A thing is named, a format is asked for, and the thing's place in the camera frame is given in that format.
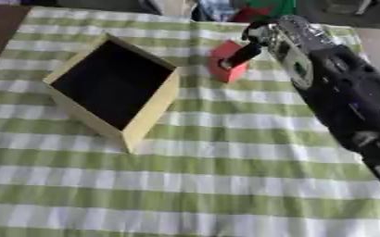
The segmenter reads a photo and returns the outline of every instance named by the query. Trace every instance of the cardboard box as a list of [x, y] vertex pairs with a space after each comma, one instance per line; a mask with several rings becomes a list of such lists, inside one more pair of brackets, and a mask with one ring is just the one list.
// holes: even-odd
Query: cardboard box
[[179, 69], [103, 35], [44, 82], [59, 106], [131, 153], [176, 98]]

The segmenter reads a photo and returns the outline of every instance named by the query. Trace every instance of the red block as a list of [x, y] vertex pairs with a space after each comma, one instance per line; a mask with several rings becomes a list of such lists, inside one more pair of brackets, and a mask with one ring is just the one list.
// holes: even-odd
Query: red block
[[216, 78], [223, 82], [234, 81], [242, 76], [247, 70], [247, 62], [243, 63], [233, 69], [227, 70], [219, 66], [220, 60], [232, 56], [236, 51], [242, 48], [241, 45], [233, 42], [226, 41], [219, 47], [210, 51], [209, 57], [209, 70]]

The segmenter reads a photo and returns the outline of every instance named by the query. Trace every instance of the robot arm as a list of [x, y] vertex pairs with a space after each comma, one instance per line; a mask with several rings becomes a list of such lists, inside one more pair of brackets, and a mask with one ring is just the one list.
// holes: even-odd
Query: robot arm
[[299, 16], [254, 22], [243, 39], [250, 43], [220, 66], [231, 69], [268, 47], [319, 121], [380, 180], [380, 73]]

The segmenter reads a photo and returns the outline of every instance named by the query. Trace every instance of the yellow box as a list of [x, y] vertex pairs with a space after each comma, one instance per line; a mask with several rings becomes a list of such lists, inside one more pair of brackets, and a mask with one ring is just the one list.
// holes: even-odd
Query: yellow box
[[48, 75], [55, 102], [131, 153], [174, 101], [179, 69], [111, 35]]

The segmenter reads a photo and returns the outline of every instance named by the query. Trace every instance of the checkered cloth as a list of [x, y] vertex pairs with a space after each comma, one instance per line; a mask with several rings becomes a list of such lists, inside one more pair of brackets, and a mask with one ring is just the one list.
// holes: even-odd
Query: checkered cloth
[[[209, 74], [209, 50], [245, 27], [33, 9], [0, 56], [0, 236], [380, 237], [380, 183], [268, 53], [230, 84]], [[354, 30], [326, 28], [361, 51]], [[70, 118], [42, 83], [103, 32], [184, 67], [137, 155]]]

